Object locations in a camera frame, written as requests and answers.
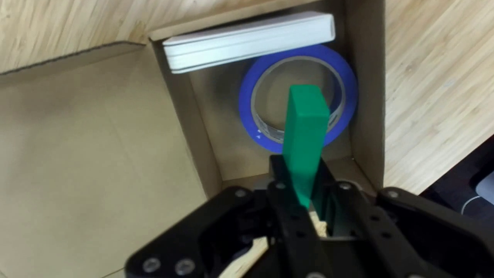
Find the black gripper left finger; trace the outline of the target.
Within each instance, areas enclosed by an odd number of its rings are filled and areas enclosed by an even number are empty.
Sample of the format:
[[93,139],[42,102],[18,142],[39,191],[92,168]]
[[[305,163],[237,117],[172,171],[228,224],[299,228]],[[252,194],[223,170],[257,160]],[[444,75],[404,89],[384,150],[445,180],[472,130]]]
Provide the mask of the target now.
[[319,236],[299,204],[282,156],[269,157],[273,182],[266,194],[280,265],[288,278],[328,278],[330,267]]

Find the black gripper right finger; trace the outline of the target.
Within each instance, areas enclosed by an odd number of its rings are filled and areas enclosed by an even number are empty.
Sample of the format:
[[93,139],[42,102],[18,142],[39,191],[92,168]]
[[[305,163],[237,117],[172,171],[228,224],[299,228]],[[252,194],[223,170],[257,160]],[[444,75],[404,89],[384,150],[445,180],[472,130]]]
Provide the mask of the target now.
[[411,273],[411,247],[387,213],[356,184],[337,180],[323,160],[317,165],[311,202],[327,222],[323,245],[336,278],[407,278]]

